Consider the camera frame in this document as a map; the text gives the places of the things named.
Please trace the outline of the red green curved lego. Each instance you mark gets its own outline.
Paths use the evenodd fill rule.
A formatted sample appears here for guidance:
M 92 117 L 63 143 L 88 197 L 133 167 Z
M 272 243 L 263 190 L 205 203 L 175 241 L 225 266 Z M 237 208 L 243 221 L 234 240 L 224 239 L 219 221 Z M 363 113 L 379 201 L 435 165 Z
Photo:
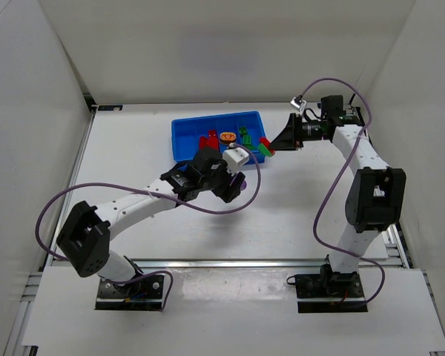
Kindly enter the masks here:
M 262 155 L 267 157 L 274 156 L 275 151 L 271 150 L 269 146 L 270 141 L 266 137 L 262 136 L 259 138 L 259 145 L 257 146 L 257 149 Z

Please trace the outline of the red green lego block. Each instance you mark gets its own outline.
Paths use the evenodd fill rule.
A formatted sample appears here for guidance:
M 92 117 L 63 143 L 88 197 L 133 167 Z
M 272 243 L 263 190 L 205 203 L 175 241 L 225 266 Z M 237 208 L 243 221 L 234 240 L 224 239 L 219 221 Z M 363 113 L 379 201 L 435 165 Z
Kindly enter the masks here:
M 199 149 L 203 148 L 212 148 L 218 151 L 219 148 L 219 140 L 215 136 L 201 136 L 199 138 Z

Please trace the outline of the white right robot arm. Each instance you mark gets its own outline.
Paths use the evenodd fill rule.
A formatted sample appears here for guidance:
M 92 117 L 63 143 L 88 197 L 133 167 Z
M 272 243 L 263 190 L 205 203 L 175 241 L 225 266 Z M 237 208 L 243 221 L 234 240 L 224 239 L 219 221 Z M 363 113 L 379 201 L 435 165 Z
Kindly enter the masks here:
M 330 141 L 346 159 L 354 179 L 345 203 L 347 225 L 337 248 L 328 255 L 335 274 L 353 274 L 359 259 L 382 232 L 401 216 L 406 173 L 393 168 L 375 151 L 361 132 L 363 123 L 347 113 L 341 95 L 320 100 L 320 119 L 305 121 L 292 113 L 284 129 L 273 139 L 273 151 L 295 151 L 305 142 Z

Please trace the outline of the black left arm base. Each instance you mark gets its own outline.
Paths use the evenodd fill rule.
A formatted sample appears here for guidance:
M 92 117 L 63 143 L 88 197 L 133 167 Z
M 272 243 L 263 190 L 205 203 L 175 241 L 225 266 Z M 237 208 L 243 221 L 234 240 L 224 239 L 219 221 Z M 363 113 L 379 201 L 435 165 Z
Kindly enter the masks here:
M 174 284 L 169 271 L 149 272 L 136 282 L 117 285 L 101 281 L 94 308 L 99 311 L 162 312 Z

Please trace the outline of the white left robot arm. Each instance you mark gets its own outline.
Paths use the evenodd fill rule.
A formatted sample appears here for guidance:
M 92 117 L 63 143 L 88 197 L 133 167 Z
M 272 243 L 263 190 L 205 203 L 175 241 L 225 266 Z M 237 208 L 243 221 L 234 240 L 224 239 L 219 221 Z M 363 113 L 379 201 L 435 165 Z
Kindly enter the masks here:
M 220 153 L 205 147 L 194 158 L 176 164 L 145 188 L 98 205 L 75 204 L 57 238 L 58 247 L 80 277 L 97 274 L 122 285 L 135 278 L 136 270 L 124 257 L 110 250 L 110 243 L 124 230 L 163 211 L 195 200 L 210 191 L 225 203 L 240 195 L 245 176 L 240 168 L 249 160 L 242 148 Z

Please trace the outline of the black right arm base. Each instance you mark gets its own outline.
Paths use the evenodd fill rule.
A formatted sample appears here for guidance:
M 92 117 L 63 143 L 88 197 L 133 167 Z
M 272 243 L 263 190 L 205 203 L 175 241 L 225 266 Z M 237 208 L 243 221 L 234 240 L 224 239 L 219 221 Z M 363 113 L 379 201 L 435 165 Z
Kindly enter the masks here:
M 358 272 L 333 272 L 328 264 L 314 274 L 286 278 L 295 287 L 299 314 L 364 313 L 368 311 Z

